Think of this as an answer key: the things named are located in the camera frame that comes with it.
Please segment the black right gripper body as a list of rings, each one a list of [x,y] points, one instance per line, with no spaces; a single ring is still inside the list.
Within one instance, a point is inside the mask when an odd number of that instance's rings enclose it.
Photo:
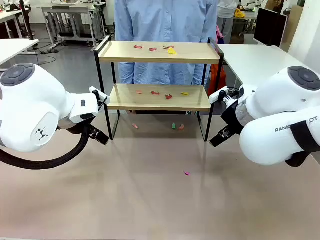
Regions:
[[[233,135],[240,135],[244,126],[239,122],[236,116],[236,109],[238,106],[238,101],[234,102],[230,105],[221,115],[221,118],[227,124],[227,126],[223,129],[223,132],[228,137],[232,137]]]

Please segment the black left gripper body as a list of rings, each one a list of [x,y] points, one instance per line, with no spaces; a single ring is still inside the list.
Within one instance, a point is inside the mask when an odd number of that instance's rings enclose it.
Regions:
[[[88,133],[87,121],[82,121],[80,123],[73,123],[69,119],[61,119],[59,121],[59,129],[66,130],[69,133],[74,135]]]

